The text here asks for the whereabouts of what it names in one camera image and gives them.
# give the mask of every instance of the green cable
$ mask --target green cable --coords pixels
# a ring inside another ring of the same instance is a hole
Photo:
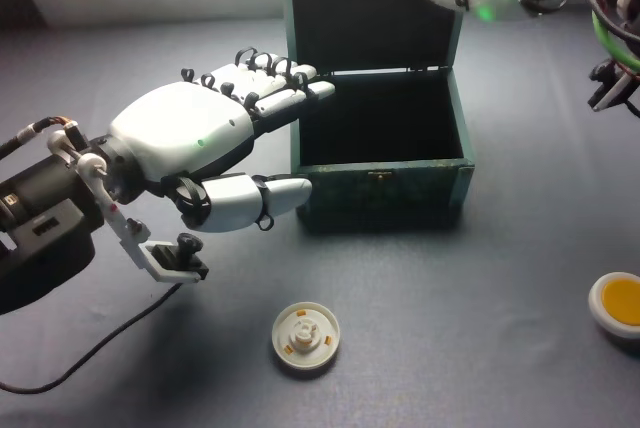
[[[633,56],[631,52],[625,50],[611,39],[609,32],[602,25],[595,13],[591,13],[591,17],[593,18],[593,29],[596,32],[598,41],[604,46],[613,59],[622,63],[634,73],[640,73],[640,59]]]

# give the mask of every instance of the gray table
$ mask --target gray table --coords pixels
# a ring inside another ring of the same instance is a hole
[[[202,23],[0,39],[0,139],[49,114],[90,136],[145,92],[225,64],[246,44],[285,52],[280,21]],[[640,121],[594,114],[587,73],[605,58],[589,13],[539,22],[466,20],[456,75],[476,171],[453,231],[312,236],[294,215],[204,236],[202,284],[116,339],[55,391],[0,395],[0,426],[637,426],[640,365],[596,329],[587,293],[638,272]],[[239,168],[289,169],[287,129]],[[0,164],[4,179],[46,154],[44,138]],[[127,207],[155,239],[183,230],[167,200]],[[79,276],[0,318],[0,379],[57,377],[166,290],[107,230]],[[271,325],[310,300],[338,316],[337,362],[314,380],[275,364]]]

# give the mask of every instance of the open box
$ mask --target open box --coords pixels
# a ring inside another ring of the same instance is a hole
[[[304,218],[456,211],[474,159],[453,74],[461,15],[428,0],[285,0],[289,57],[336,86],[292,125]]]

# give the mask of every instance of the box lid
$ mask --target box lid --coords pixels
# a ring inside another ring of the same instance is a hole
[[[452,66],[461,14],[428,0],[285,0],[289,56],[319,72]]]

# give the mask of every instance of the white button base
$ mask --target white button base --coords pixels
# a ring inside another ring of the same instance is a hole
[[[340,326],[328,308],[317,303],[296,303],[276,318],[271,341],[284,363],[297,370],[313,370],[335,356]]]
[[[629,340],[640,339],[640,326],[620,323],[604,308],[602,304],[602,290],[614,280],[632,280],[640,283],[640,277],[629,273],[609,273],[600,278],[589,292],[589,309],[598,324],[609,333]]]

